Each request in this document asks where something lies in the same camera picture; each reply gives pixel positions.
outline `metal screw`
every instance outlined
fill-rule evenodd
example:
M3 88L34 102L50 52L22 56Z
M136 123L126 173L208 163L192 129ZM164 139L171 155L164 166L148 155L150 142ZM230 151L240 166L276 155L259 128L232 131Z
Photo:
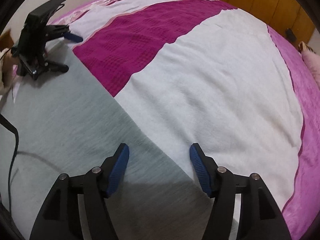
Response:
M101 171L101 168L100 167L94 167L91 171L93 173L99 173Z
M59 179L60 180L64 180L66 178L67 178L67 174L66 173L62 173L62 174L59 175Z
M252 173L252 174L251 174L251 177L252 177L253 179L255 179L255 180L260 179L260 176L259 176L259 174L257 174L257 173Z
M220 166L220 167L218 167L218 171L220 173L225 173L227 171L227 169L225 167Z

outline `black clamp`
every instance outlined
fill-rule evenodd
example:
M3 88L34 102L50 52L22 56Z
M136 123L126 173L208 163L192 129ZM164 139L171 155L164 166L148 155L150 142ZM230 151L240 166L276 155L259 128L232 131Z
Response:
M281 211L258 174L246 177L218 167L197 143L189 153L202 190L215 198L202 240L229 239L236 194L241 194L237 240L291 240Z
M19 57L17 75L31 75L36 80L44 72L65 73L69 67L48 60L44 57L48 41L66 38L74 42L82 42L83 38L72 34L67 25L47 25L50 17L61 9L65 0L50 0L34 9L27 16L19 41L12 47L13 57Z
M122 143L112 157L86 174L60 174L38 213L30 240L83 240L78 194L84 195L92 240L118 240L104 198L116 192L128 159L129 148Z

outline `magenta blanket stripe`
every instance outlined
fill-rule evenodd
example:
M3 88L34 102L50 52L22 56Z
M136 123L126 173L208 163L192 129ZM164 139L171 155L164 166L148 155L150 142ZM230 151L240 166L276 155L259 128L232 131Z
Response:
M271 27L268 30L290 71L304 117L294 193L282 211L292 239L298 240L320 210L320 90L298 51Z
M174 43L205 19L234 9L222 1L157 3L115 18L73 52L114 97L165 43Z

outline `blue finger pad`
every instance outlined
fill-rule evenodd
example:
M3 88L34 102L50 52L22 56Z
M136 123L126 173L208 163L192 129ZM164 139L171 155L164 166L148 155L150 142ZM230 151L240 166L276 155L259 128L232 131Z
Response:
M200 186L202 191L210 197L212 190L211 190L211 182L210 182L210 175L207 172L198 152L194 146L190 147L190 160L192 162L193 168L197 174Z
M127 168L128 160L129 147L125 145L109 175L109 184L107 188L108 197L111 197L111 195L116 192L120 180L125 173L125 169Z
M70 40L70 41L73 41L73 42L76 42L76 43L79 43L79 42L82 42L83 41L83 38L78 36L78 35L75 35L75 34L72 34L72 33L65 33L63 35L67 40Z

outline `fluffy pink cushion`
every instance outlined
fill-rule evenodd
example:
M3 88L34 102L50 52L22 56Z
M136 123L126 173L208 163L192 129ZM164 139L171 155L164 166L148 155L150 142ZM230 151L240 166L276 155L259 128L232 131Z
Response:
M312 73L313 78L320 88L320 56L310 50L302 51L301 55L304 63Z

